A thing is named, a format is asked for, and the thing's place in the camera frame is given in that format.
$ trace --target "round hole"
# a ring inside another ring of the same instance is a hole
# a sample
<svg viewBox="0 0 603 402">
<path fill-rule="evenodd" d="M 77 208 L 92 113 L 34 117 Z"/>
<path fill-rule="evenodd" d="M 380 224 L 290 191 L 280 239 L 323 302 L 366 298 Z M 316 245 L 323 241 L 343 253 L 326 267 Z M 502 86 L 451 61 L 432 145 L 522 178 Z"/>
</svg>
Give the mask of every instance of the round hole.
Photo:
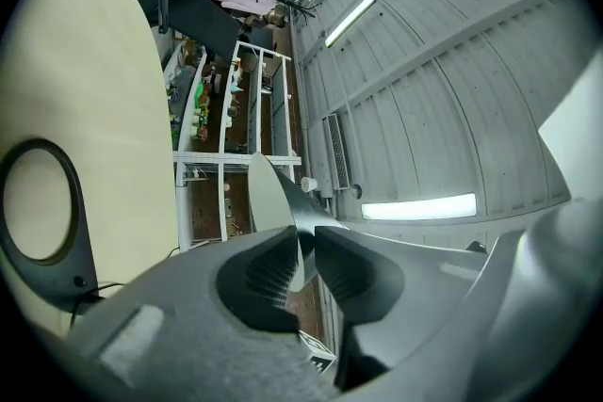
<svg viewBox="0 0 603 402">
<path fill-rule="evenodd" d="M 43 150 L 23 154 L 8 173 L 4 191 L 10 236 L 21 253 L 44 260 L 63 245 L 72 216 L 63 168 Z"/>
<path fill-rule="evenodd" d="M 351 192 L 353 193 L 356 200 L 360 200 L 362 198 L 362 187 L 360 185 L 352 185 Z"/>
<path fill-rule="evenodd" d="M 86 286 L 86 280 L 84 280 L 82 277 L 77 276 L 77 277 L 73 277 L 73 284 L 75 286 L 77 286 L 78 288 L 81 288 L 83 286 Z"/>
</svg>

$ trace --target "beige table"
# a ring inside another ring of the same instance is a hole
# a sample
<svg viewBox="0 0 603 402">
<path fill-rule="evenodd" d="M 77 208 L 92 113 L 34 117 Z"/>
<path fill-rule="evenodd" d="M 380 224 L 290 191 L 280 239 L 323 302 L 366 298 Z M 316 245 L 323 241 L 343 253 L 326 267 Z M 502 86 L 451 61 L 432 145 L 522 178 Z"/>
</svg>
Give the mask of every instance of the beige table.
<svg viewBox="0 0 603 402">
<path fill-rule="evenodd" d="M 99 284 L 131 281 L 178 246 L 168 105 L 149 25 L 137 0 L 24 0 L 13 21 L 1 57 L 0 156 L 29 137 L 58 144 L 80 178 Z M 70 215 L 58 164 L 28 156 L 4 196 L 23 252 L 52 252 Z M 26 315 L 64 333 L 69 315 L 0 258 Z"/>
</svg>

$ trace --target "white container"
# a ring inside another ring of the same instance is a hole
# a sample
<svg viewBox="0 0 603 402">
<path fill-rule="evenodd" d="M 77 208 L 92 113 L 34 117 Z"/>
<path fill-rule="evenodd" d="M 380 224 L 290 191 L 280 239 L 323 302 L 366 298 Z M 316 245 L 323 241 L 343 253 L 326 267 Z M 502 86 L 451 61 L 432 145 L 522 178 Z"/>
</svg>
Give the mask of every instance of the white container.
<svg viewBox="0 0 603 402">
<path fill-rule="evenodd" d="M 318 188 L 318 181 L 314 178 L 306 178 L 305 176 L 301 178 L 301 191 L 304 193 L 309 193 L 310 191 L 314 191 Z"/>
</svg>

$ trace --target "air vent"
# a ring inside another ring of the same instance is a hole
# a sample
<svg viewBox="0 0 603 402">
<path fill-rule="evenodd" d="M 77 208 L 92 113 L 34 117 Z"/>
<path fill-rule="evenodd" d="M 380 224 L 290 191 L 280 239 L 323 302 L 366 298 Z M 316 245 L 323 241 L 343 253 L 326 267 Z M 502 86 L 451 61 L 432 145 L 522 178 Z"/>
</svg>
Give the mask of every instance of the air vent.
<svg viewBox="0 0 603 402">
<path fill-rule="evenodd" d="M 327 139 L 331 141 L 327 144 L 331 148 L 331 155 L 333 157 L 333 168 L 337 180 L 335 189 L 348 189 L 350 187 L 350 176 L 348 174 L 348 164 L 346 163 L 341 130 L 339 129 L 339 119 L 336 114 L 330 114 L 323 122 Z"/>
</svg>

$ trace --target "white wall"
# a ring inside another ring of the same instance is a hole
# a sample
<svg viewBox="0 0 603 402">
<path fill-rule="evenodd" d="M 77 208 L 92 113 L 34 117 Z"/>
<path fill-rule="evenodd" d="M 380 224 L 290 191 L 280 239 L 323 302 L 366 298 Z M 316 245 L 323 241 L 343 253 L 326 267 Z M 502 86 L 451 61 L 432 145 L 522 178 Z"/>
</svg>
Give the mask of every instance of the white wall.
<svg viewBox="0 0 603 402">
<path fill-rule="evenodd" d="M 523 231 L 534 224 L 539 217 L 550 213 L 559 206 L 552 206 L 517 217 L 505 217 L 478 223 L 431 226 L 355 220 L 345 221 L 345 225 L 357 232 L 429 247 L 466 249 L 471 242 L 479 241 L 490 252 L 499 236 L 515 230 Z"/>
<path fill-rule="evenodd" d="M 540 128 L 572 198 L 603 198 L 603 52 Z"/>
</svg>

